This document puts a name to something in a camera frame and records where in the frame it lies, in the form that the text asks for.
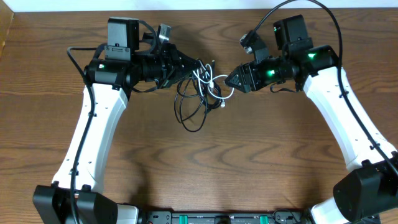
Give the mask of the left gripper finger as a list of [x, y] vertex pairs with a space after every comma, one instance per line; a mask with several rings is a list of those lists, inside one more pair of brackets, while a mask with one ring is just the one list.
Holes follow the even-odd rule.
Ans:
[[199, 63], [182, 64], [178, 68], [178, 81], [184, 81], [193, 75], [193, 72], [199, 69], [201, 65]]
[[184, 67], [199, 67], [200, 66], [200, 62], [197, 59], [191, 58], [179, 50], [177, 50], [177, 53], [178, 53], [178, 56], [181, 58], [182, 65], [184, 65]]

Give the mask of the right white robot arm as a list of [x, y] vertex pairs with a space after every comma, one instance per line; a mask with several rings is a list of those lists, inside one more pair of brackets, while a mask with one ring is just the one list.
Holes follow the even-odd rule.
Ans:
[[295, 82], [313, 101], [332, 131], [348, 175], [333, 196], [314, 205], [303, 223], [377, 223], [380, 213], [397, 207], [397, 150], [377, 130], [353, 93], [338, 56], [329, 45], [314, 46], [303, 16], [274, 23], [281, 56], [273, 57], [254, 30], [240, 39], [254, 60], [236, 67], [226, 84], [243, 93]]

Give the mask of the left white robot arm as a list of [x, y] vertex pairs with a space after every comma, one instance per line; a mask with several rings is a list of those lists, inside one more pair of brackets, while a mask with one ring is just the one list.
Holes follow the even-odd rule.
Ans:
[[108, 19], [108, 39], [93, 49], [90, 63], [78, 69], [83, 104], [67, 154], [51, 184], [38, 185], [34, 206], [44, 223], [144, 223], [134, 205], [103, 195], [104, 175], [116, 126], [139, 82], [169, 88], [199, 67], [169, 40], [161, 24], [140, 33], [144, 21]]

